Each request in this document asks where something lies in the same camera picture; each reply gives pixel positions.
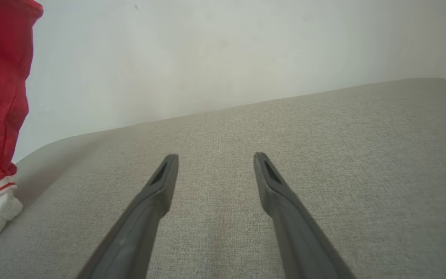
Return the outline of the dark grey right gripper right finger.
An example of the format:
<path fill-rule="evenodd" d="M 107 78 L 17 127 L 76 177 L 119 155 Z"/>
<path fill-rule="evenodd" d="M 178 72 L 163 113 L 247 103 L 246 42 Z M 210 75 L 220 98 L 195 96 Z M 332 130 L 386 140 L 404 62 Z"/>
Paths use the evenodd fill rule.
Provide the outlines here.
<path fill-rule="evenodd" d="M 274 223 L 288 279 L 354 279 L 354 274 L 271 159 L 254 154 L 254 172 L 262 208 Z"/>

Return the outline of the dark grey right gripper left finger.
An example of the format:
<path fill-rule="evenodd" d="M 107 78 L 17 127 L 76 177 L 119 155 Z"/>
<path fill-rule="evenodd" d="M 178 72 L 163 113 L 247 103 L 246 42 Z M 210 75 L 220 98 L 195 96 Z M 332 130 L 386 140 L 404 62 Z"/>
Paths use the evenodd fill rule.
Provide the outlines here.
<path fill-rule="evenodd" d="M 179 157 L 167 155 L 94 251 L 79 279 L 144 279 L 160 220 L 169 212 Z"/>

